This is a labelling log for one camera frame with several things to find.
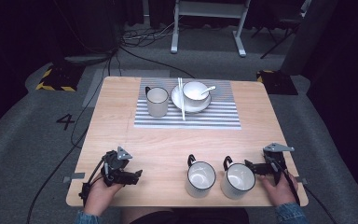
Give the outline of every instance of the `white plate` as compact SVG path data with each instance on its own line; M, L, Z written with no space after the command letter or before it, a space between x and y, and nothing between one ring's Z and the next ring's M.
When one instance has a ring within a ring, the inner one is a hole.
M176 105L179 109L182 109L182 105L180 103L180 95L179 95L179 86L176 86L173 88L171 92L171 98L173 101L173 104ZM211 103L212 97L211 94L209 94L208 98L206 98L205 102L202 103L202 105L199 106L193 106L193 105L185 105L185 112L186 113L199 113L202 110L206 109L208 105Z

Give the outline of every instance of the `sleeve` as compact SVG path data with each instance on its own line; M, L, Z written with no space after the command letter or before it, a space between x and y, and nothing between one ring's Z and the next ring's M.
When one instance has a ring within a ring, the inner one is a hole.
M86 214L84 212L78 212L76 216L75 224L101 224L100 217Z
M285 203L275 208L279 224L309 223L301 207L297 203Z

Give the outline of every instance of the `wooden table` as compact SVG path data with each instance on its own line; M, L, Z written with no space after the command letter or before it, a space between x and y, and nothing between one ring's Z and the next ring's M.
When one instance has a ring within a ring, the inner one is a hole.
M66 198L69 205L82 206L78 196L82 183L88 181L107 151L121 146L133 156L125 170L144 171L137 185L118 192L113 206L271 206L259 180L237 201L227 198L220 189L225 156L234 162L262 163L263 147L272 142L286 145L263 84L230 82L241 130L198 130L134 127L140 83L139 77L104 80L76 166L76 173L85 173L85 178L72 180ZM185 190L189 154L198 161L207 161L216 171L216 182L202 199L192 198ZM284 157L289 172L298 176L291 154L284 152ZM302 206L308 204L301 184L298 196Z

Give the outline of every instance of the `tableware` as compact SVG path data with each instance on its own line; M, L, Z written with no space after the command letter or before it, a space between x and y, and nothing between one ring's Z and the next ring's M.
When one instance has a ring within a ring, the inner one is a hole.
M215 86L209 87L209 88L207 88L205 91L202 91L202 92L201 92L201 95L202 95L203 93L207 92L207 91L212 91L212 90L214 90L214 89L216 89Z
M205 197L216 180L213 167L205 161L196 161L193 154L188 156L187 165L187 193L195 198Z
M171 92L171 98L172 98L172 102L174 105L176 105L176 107L178 107L179 109L182 109L182 105L181 105L181 101L180 101L180 92L179 92L179 87L176 86L175 88L173 88L172 92ZM209 95L204 102L202 102L202 104L200 105L187 105L185 102L185 112L186 113L199 113L202 110L206 109L208 107L208 105L211 103L212 101L212 97L211 95Z
M203 91L208 89L205 84L198 81L187 82L183 86L183 95L185 96L185 105L198 106L205 102L210 93L206 91L202 94Z
M160 87L145 87L145 94L149 114L155 118L165 116L168 112L168 92Z
M186 120L185 118L185 99L183 96L183 80L181 77L178 78L178 82L179 82L179 97L180 97L180 105L181 105L181 109L182 109L182 120Z
M225 176L220 188L228 198L238 200L255 186L255 175L245 164L233 163L231 157L226 156L223 166Z

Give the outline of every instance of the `black and white striped mat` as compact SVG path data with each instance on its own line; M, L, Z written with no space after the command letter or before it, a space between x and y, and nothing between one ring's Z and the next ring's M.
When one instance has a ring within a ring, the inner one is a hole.
M184 78L183 82L194 81ZM178 85L177 78L143 77L141 80L138 103L135 114L135 127L138 128L185 128L185 129L230 129L240 130L238 117L228 80L197 79L206 86L216 86L210 91L212 101L210 105L199 113L186 113L186 120L182 120L182 110L176 107L171 99L171 91ZM168 113L162 118L153 118L147 112L145 87L161 87L170 94Z

